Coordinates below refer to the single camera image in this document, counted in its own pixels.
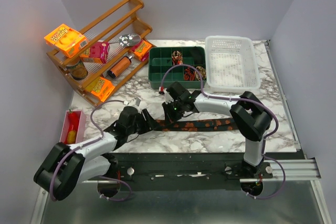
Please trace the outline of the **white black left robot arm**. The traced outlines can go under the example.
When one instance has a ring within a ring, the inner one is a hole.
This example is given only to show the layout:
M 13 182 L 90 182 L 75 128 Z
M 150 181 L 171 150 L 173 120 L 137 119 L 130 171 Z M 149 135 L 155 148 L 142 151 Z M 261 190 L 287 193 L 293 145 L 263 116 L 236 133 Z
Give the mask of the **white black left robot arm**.
M 117 170 L 109 153 L 127 143 L 130 135 L 151 131 L 151 119 L 146 109 L 139 112 L 133 106 L 124 107 L 119 118 L 100 136 L 73 145 L 55 144 L 33 181 L 47 190 L 53 200 L 61 201 L 82 181 L 97 176 L 112 179 Z

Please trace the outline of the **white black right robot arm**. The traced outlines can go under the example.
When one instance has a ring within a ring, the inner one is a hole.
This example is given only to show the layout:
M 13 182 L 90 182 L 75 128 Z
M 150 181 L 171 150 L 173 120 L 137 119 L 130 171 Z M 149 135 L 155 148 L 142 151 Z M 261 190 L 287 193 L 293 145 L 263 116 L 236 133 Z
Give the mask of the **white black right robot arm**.
M 249 91 L 233 97 L 214 96 L 195 90 L 190 93 L 179 82 L 172 83 L 165 91 L 162 107 L 165 120 L 174 123 L 185 112 L 217 113 L 231 116 L 245 138 L 242 173 L 249 178 L 260 172 L 264 161 L 265 138 L 274 115 Z

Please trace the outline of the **dark orange-patterned necktie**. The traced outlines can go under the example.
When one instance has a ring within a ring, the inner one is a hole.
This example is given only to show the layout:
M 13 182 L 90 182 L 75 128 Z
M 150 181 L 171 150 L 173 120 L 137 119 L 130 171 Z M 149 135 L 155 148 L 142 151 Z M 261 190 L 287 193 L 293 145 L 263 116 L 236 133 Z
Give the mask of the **dark orange-patterned necktie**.
M 238 130 L 238 126 L 233 118 L 177 121 L 171 124 L 166 124 L 164 120 L 156 120 L 152 129 L 163 132 L 223 132 Z

